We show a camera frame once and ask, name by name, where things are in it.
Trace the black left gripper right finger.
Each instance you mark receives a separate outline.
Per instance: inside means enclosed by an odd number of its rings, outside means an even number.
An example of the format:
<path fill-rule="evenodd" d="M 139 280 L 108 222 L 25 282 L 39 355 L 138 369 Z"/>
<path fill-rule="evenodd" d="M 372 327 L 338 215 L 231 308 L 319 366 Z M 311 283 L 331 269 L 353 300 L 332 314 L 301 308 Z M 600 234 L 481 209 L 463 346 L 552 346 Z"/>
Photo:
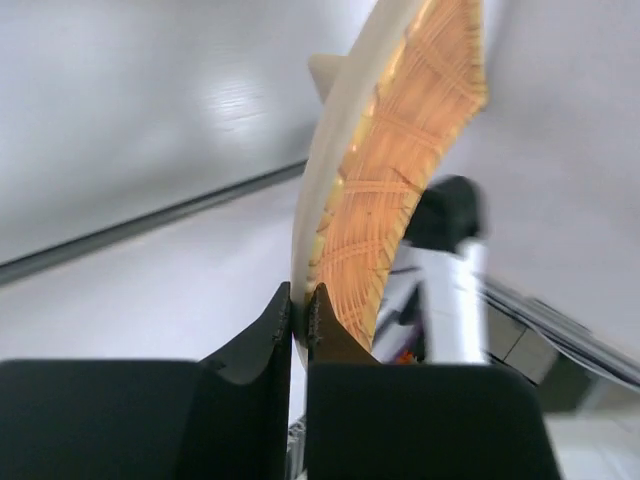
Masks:
<path fill-rule="evenodd" d="M 308 308 L 310 479 L 558 479 L 532 385 L 492 365 L 375 360 L 327 288 Z"/>

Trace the orange woven pattern plate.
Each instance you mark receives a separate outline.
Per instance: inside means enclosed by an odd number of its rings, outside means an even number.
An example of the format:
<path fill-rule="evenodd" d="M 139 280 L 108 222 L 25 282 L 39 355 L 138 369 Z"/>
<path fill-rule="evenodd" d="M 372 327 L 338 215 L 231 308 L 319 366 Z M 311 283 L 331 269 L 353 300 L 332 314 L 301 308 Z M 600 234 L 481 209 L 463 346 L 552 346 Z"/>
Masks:
<path fill-rule="evenodd" d="M 350 339 L 370 351 L 401 239 L 442 157 L 487 102 L 479 1 L 380 1 L 344 56 L 316 55 L 326 84 L 292 231 L 291 300 L 324 286 Z"/>

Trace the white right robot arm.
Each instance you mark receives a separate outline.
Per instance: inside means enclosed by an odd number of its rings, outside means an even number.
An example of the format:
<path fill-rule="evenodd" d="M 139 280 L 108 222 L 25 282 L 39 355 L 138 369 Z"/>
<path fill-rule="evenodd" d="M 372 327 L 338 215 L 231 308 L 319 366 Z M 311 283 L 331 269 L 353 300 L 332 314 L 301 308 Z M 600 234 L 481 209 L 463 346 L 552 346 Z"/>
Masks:
<path fill-rule="evenodd" d="M 531 384 L 492 366 L 482 310 L 482 198 L 461 176 L 429 188 L 405 233 L 427 360 L 382 364 L 338 322 L 325 286 L 296 325 L 309 352 L 311 479 L 557 479 Z"/>

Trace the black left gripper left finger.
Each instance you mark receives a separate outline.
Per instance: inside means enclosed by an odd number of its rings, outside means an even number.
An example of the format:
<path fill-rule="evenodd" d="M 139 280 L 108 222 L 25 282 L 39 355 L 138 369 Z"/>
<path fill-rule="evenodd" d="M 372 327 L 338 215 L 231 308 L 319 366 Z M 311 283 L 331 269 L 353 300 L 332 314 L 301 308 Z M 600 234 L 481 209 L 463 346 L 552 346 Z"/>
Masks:
<path fill-rule="evenodd" d="M 6 360 L 5 479 L 281 479 L 289 287 L 199 360 Z"/>

